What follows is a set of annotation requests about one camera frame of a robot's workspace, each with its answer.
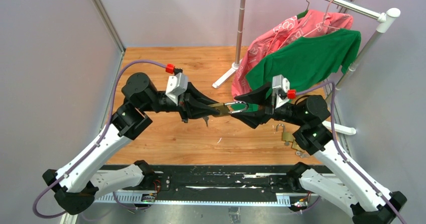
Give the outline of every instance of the clothing rack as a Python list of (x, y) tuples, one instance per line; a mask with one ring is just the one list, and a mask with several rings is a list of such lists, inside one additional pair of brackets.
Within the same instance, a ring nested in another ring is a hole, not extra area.
[[(220, 77), (214, 84), (214, 88), (219, 88), (229, 77), (231, 77), (240, 66), (240, 53), (241, 53), (241, 39), (243, 35), (243, 21), (244, 21), (244, 10), (245, 10), (246, 0), (240, 0), (240, 15), (238, 20), (238, 30), (237, 30), (237, 48), (235, 52), (235, 62), (232, 64), (230, 70), (228, 70), (222, 77)], [(361, 64), (364, 59), (364, 56), (369, 51), (371, 46), (376, 43), (383, 33), (385, 33), (396, 18), (399, 17), (401, 11), (398, 8), (391, 8), (386, 13), (378, 13), (367, 8), (356, 5), (353, 2), (347, 0), (334, 0), (333, 4), (341, 6), (343, 8), (349, 9), (353, 12), (362, 14), (369, 18), (375, 19), (379, 22), (379, 25), (376, 28), (374, 34), (370, 37), (365, 46), (361, 49), (355, 61), (349, 66), (348, 71), (345, 75), (339, 80), (336, 84), (336, 90), (342, 88), (343, 83), (355, 72), (357, 67)], [(327, 96), (327, 101), (330, 101), (330, 94)]]

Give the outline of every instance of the cable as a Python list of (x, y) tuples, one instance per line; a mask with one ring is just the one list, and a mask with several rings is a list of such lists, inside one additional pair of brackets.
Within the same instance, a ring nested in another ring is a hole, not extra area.
[[(155, 190), (155, 198), (154, 198), (154, 201), (157, 199), (157, 194), (160, 192), (160, 190), (161, 190), (161, 182), (159, 181), (159, 180), (154, 180), (153, 182), (152, 182), (153, 184), (154, 184), (154, 190)], [(120, 205), (120, 206), (122, 206), (122, 207), (124, 207), (124, 208), (126, 208), (126, 209), (129, 209), (129, 210), (145, 210), (145, 209), (148, 209), (148, 208), (150, 208), (151, 207), (151, 205), (149, 205), (149, 206), (147, 206), (147, 207), (131, 207), (131, 206), (126, 206), (126, 205), (124, 205), (123, 203), (121, 203), (120, 201), (119, 201), (119, 199), (117, 198), (117, 195), (116, 195), (116, 193), (115, 192), (113, 192), (113, 197), (114, 197), (114, 200), (116, 201), (116, 203), (118, 204), (118, 205)]]
[(294, 102), (294, 105), (296, 105), (300, 100), (309, 97), (310, 95), (303, 95), (302, 97), (296, 99), (296, 101)]
[[(332, 134), (333, 134), (333, 142), (334, 142), (334, 146), (337, 149), (337, 152), (340, 154), (340, 156), (343, 158), (343, 160), (345, 161), (345, 163), (347, 163), (359, 176), (361, 176), (361, 178), (363, 178), (365, 180), (365, 182), (368, 183), (369, 186), (371, 186), (371, 188), (376, 192), (376, 194), (380, 194), (381, 191), (367, 178), (367, 176), (365, 176), (354, 164), (352, 164), (351, 162), (348, 162), (348, 157), (346, 157), (343, 154), (343, 151), (340, 149), (339, 143), (336, 140), (336, 130), (334, 127), (334, 106), (335, 106), (335, 95), (336, 95), (336, 85), (333, 81), (327, 81), (327, 82), (323, 82), (315, 87), (312, 87), (308, 90), (305, 91), (301, 91), (301, 92), (297, 92), (296, 96), (299, 95), (304, 95), (308, 92), (314, 91), (318, 88), (324, 87), (327, 84), (331, 84), (332, 85), (332, 102), (331, 102), (331, 123), (332, 123)], [(380, 195), (380, 197), (385, 201), (385, 203), (392, 209), (393, 213), (395, 213), (395, 215), (398, 217), (398, 219), (401, 221), (402, 224), (407, 224), (407, 222), (404, 220), (404, 218), (401, 216), (401, 214), (398, 212), (398, 210), (392, 205), (392, 203), (390, 203), (390, 201), (382, 194)]]
[(112, 115), (113, 115), (113, 109), (114, 109), (114, 98), (115, 98), (115, 96), (116, 96), (116, 89), (117, 89), (117, 85), (118, 85), (118, 82), (119, 82), (119, 79), (120, 79), (120, 77), (122, 76), (122, 74), (124, 73), (124, 71), (126, 70), (126, 69), (128, 69), (130, 66), (133, 66), (133, 65), (135, 65), (135, 64), (137, 64), (137, 63), (151, 63), (151, 64), (154, 64), (154, 65), (157, 65), (157, 66), (159, 66), (159, 67), (162, 67), (162, 68), (166, 68), (166, 65), (164, 65), (164, 64), (161, 64), (161, 63), (159, 63), (159, 62), (156, 62), (156, 61), (151, 61), (151, 60), (136, 60), (136, 61), (133, 61), (133, 62), (131, 62), (131, 63), (129, 63), (129, 64), (127, 64), (126, 66), (124, 66), (122, 69), (121, 69), (121, 71), (118, 73), (118, 75), (117, 75), (117, 78), (115, 79), (115, 81), (114, 81), (114, 85), (113, 85), (113, 89), (112, 89), (112, 93), (111, 93), (111, 98), (110, 98), (110, 110), (109, 110), (109, 113), (110, 114), (108, 114), (108, 120), (107, 120), (107, 122), (106, 122), (106, 126), (105, 126), (105, 129), (103, 130), (103, 132), (102, 132), (102, 134), (100, 135), (100, 137), (99, 137), (99, 139), (96, 141), (96, 143), (79, 159), (79, 160), (77, 160), (67, 171), (65, 171), (65, 173), (62, 175), (62, 176), (60, 176), (57, 180), (55, 180), (52, 184), (50, 184), (46, 189), (44, 189), (37, 197), (36, 197), (36, 199), (34, 200), (34, 203), (33, 203), (33, 213), (36, 215), (36, 216), (38, 216), (38, 217), (40, 217), (40, 218), (44, 218), (44, 219), (50, 219), (50, 218), (56, 218), (56, 217), (59, 217), (59, 216), (62, 216), (62, 215), (64, 215), (65, 213), (66, 213), (66, 211), (63, 211), (63, 212), (61, 212), (61, 213), (58, 213), (58, 214), (55, 214), (55, 215), (44, 215), (44, 214), (41, 214), (41, 213), (39, 213), (39, 211), (37, 210), (37, 204), (39, 203), (39, 201), (40, 201), (40, 199), (50, 190), (50, 189), (52, 189), (53, 188), (53, 186), (55, 186), (56, 184), (58, 184), (59, 182), (61, 182), (65, 177), (65, 175), (69, 175), (79, 164), (81, 164), (97, 147), (96, 146), (98, 146), (100, 143), (101, 143), (101, 141), (103, 140), (103, 138), (105, 137), (105, 135), (107, 134), (107, 132), (108, 132), (108, 129), (110, 128), (110, 125), (111, 125), (111, 117), (112, 117)]
[(114, 206), (109, 210), (109, 211), (107, 211), (105, 214), (103, 214), (103, 215), (101, 215), (100, 217), (98, 217), (98, 218), (95, 218), (95, 219), (89, 219), (89, 218), (87, 218), (85, 215), (84, 215), (84, 212), (82, 212), (82, 213), (80, 213), (79, 214), (79, 216), (83, 219), (83, 220), (85, 220), (85, 221), (87, 221), (87, 222), (94, 222), (94, 221), (100, 221), (102, 218), (104, 218), (105, 216), (107, 216), (108, 214), (110, 214), (111, 213), (111, 211), (112, 210), (114, 210), (115, 208), (114, 208)]

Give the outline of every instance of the purple cable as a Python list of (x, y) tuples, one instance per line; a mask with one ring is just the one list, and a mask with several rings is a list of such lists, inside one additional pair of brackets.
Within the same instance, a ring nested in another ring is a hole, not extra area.
[[(157, 65), (159, 67), (162, 68), (166, 68), (166, 65), (161, 64), (159, 62), (156, 61), (151, 61), (151, 60), (136, 60), (133, 61), (129, 64), (127, 64), (126, 66), (124, 66), (121, 71), (118, 73), (117, 78), (114, 81), (114, 85), (113, 85), (113, 90), (111, 93), (111, 98), (110, 98), (110, 110), (108, 114), (108, 120), (106, 122), (106, 126), (105, 129), (103, 130), (102, 134), (100, 135), (99, 139), (96, 141), (96, 144), (93, 145), (88, 151), (87, 153), (85, 153), (79, 160), (77, 160), (67, 171), (65, 171), (64, 175), (69, 175), (71, 171), (73, 171), (79, 164), (81, 164), (95, 149), (96, 149), (96, 145), (100, 144), (101, 141), (103, 140), (103, 138), (105, 137), (105, 135), (108, 132), (108, 129), (110, 128), (110, 124), (111, 124), (111, 117), (112, 117), (112, 113), (113, 113), (113, 109), (114, 109), (114, 98), (116, 96), (116, 88), (119, 82), (120, 77), (122, 76), (122, 74), (124, 73), (124, 71), (126, 69), (128, 69), (130, 66), (135, 65), (137, 63), (151, 63), (154, 65)], [(53, 186), (55, 186), (56, 184), (58, 184), (59, 182), (61, 182), (65, 177), (64, 175), (62, 175), (61, 177), (59, 177), (57, 180), (55, 180), (52, 184), (50, 184), (46, 189), (44, 189), (34, 200), (33, 203), (33, 213), (40, 217), (40, 218), (44, 218), (44, 219), (49, 219), (49, 218), (56, 218), (59, 216), (62, 216), (66, 213), (66, 211), (63, 211), (61, 213), (55, 214), (55, 215), (44, 215), (39, 213), (39, 211), (37, 210), (37, 204), (39, 203), (40, 199), (50, 190), (52, 189)]]
[(112, 210), (114, 210), (114, 206), (113, 206), (113, 207), (112, 207), (109, 211), (107, 211), (105, 214), (103, 214), (103, 215), (101, 215), (100, 217), (95, 218), (95, 219), (89, 219), (89, 218), (87, 218), (87, 217), (84, 215), (84, 212), (80, 213), (80, 217), (81, 217), (83, 220), (87, 221), (87, 222), (100, 221), (102, 218), (104, 218), (105, 216), (107, 216), (108, 214), (110, 214)]
[[(339, 143), (336, 140), (336, 130), (334, 127), (334, 105), (335, 105), (335, 95), (336, 95), (336, 85), (333, 81), (327, 81), (327, 82), (323, 82), (313, 88), (310, 88), (308, 90), (305, 91), (301, 91), (301, 92), (297, 92), (296, 96), (299, 95), (303, 95), (306, 94), (308, 92), (314, 91), (318, 88), (324, 87), (327, 84), (331, 84), (332, 85), (332, 102), (331, 102), (331, 123), (332, 123), (332, 133), (333, 133), (333, 142), (334, 142), (334, 146), (336, 147), (338, 153), (340, 154), (340, 156), (343, 158), (343, 160), (358, 174), (361, 176), (361, 178), (363, 178), (365, 180), (365, 182), (368, 183), (368, 185), (371, 186), (371, 188), (376, 192), (376, 193), (381, 193), (381, 191), (367, 178), (367, 176), (365, 176), (354, 164), (352, 164), (351, 162), (347, 162), (348, 157), (346, 157), (343, 154), (343, 151), (340, 149)], [(390, 201), (382, 194), (380, 196), (385, 203), (392, 209), (393, 213), (395, 213), (395, 215), (398, 217), (398, 219), (401, 221), (402, 224), (407, 224), (407, 222), (404, 220), (404, 218), (402, 218), (401, 214), (398, 212), (398, 210), (392, 205), (392, 203), (390, 203)]]

